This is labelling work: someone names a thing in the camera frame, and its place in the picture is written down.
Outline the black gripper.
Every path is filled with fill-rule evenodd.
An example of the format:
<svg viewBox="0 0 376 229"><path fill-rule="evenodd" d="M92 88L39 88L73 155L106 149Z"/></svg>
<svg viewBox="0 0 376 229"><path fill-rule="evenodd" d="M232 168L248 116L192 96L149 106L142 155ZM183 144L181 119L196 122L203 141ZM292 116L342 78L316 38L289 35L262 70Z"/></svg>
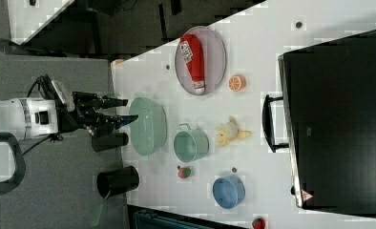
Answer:
<svg viewBox="0 0 376 229"><path fill-rule="evenodd" d="M106 115L99 114L89 102L98 102L98 109L109 109L126 106L127 99L103 96L100 99L97 94L72 92L71 102L74 109L69 112L65 108L58 110L58 131L60 134L70 133L78 129L94 126L96 132L108 132L129 125L138 120L137 114L132 115Z"/></svg>

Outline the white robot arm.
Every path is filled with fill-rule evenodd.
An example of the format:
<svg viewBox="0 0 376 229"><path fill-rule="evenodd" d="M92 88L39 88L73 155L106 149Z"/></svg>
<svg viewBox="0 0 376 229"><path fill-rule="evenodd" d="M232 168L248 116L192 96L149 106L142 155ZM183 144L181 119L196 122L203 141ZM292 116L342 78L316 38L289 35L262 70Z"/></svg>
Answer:
<svg viewBox="0 0 376 229"><path fill-rule="evenodd" d="M98 110L127 104L127 99L82 92L74 92L69 100L62 100L59 95L0 100L0 133L26 140L85 129L92 138L99 138L131 124L138 115L108 115Z"/></svg>

